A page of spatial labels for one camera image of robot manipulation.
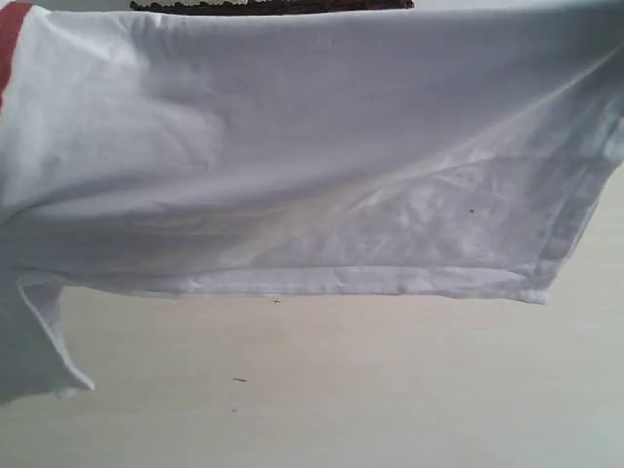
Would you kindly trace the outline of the dark brown wicker basket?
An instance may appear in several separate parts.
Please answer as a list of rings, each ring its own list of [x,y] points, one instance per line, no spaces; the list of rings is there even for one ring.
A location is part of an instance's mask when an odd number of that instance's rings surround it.
[[[287,16],[355,11],[407,10],[406,0],[285,0],[285,1],[131,1],[137,12],[206,17]]]

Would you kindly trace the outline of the white t-shirt red lettering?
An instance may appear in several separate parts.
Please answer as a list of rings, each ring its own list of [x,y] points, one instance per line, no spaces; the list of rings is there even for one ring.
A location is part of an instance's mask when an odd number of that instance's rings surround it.
[[[623,5],[1,9],[1,401],[68,286],[541,303],[623,160]]]

